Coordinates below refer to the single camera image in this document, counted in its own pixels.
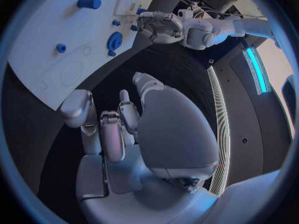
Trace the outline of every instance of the blue led light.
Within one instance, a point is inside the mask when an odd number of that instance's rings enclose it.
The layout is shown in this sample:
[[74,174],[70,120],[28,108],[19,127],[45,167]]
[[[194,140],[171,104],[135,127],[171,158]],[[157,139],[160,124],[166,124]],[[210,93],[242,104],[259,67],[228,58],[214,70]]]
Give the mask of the blue led light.
[[255,57],[254,53],[252,52],[251,48],[247,48],[246,52],[247,52],[250,60],[252,61],[253,67],[257,74],[257,77],[258,77],[258,80],[260,83],[261,93],[265,93],[265,92],[267,92],[266,83],[265,83],[261,68],[259,66],[259,63],[257,61],[257,58]]

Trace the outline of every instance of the dark floor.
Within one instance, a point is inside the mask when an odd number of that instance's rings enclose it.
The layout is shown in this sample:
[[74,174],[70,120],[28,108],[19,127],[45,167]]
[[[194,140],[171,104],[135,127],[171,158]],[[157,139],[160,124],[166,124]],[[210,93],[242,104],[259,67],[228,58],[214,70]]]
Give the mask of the dark floor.
[[[141,112],[132,76],[136,71],[145,72],[189,97],[216,135],[215,106],[206,67],[206,57],[194,59],[178,44],[152,45],[117,68],[92,91],[97,112],[115,110],[122,89],[129,91],[131,101]],[[39,198],[70,223],[86,222],[75,197],[76,174],[83,155],[79,129],[64,126],[49,151],[41,175]]]

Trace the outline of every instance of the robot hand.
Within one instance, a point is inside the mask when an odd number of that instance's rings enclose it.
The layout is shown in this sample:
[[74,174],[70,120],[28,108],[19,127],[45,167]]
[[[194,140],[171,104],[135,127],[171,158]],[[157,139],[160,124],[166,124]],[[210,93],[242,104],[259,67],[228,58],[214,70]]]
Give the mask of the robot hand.
[[169,44],[180,41],[182,46],[204,50],[219,44],[228,36],[245,34],[271,38],[275,41],[266,20],[241,19],[231,16],[223,20],[193,18],[190,10],[179,10],[180,17],[173,13],[142,12],[138,18],[139,31],[154,43]]

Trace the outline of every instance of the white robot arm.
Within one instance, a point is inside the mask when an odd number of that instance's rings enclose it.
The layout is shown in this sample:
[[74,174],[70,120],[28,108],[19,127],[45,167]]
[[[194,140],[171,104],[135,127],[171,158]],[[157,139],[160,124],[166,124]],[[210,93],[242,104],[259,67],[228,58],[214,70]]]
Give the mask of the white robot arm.
[[204,50],[223,42],[228,36],[245,34],[275,40],[268,21],[257,18],[241,19],[230,16],[226,19],[193,18],[190,10],[173,13],[143,12],[138,18],[139,31],[154,43],[170,44],[180,42],[182,46]]

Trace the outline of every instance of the blue object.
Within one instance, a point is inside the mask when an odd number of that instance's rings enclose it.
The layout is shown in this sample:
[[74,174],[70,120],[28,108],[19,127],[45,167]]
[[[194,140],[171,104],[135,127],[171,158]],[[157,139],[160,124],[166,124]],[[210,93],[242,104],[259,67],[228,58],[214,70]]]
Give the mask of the blue object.
[[112,25],[114,25],[114,26],[119,26],[120,24],[121,24],[120,21],[117,21],[117,20],[112,21]]
[[135,25],[132,25],[130,29],[131,29],[132,31],[137,31],[137,30],[138,30],[137,26],[135,26]]
[[66,51],[66,45],[64,45],[64,44],[58,44],[58,45],[56,46],[56,50],[57,50],[59,53],[63,53],[63,52]]
[[77,6],[82,8],[98,9],[102,4],[101,0],[78,0]]
[[260,84],[260,88],[261,88],[261,93],[265,93],[265,92],[267,92],[267,87],[266,87],[266,83],[265,83],[263,73],[262,73],[261,68],[259,66],[259,63],[257,61],[257,58],[255,57],[254,53],[252,52],[251,48],[247,48],[246,52],[247,52],[247,54],[248,54],[248,56],[249,56],[249,58],[252,62],[254,70],[257,74],[257,78],[259,80],[259,84]]
[[148,10],[146,10],[146,9],[144,9],[144,8],[138,8],[136,14],[137,14],[137,15],[140,15],[140,13],[145,12],[145,11],[148,11]]
[[121,46],[123,42],[123,35],[120,32],[114,32],[107,41],[108,55],[115,56],[115,50]]

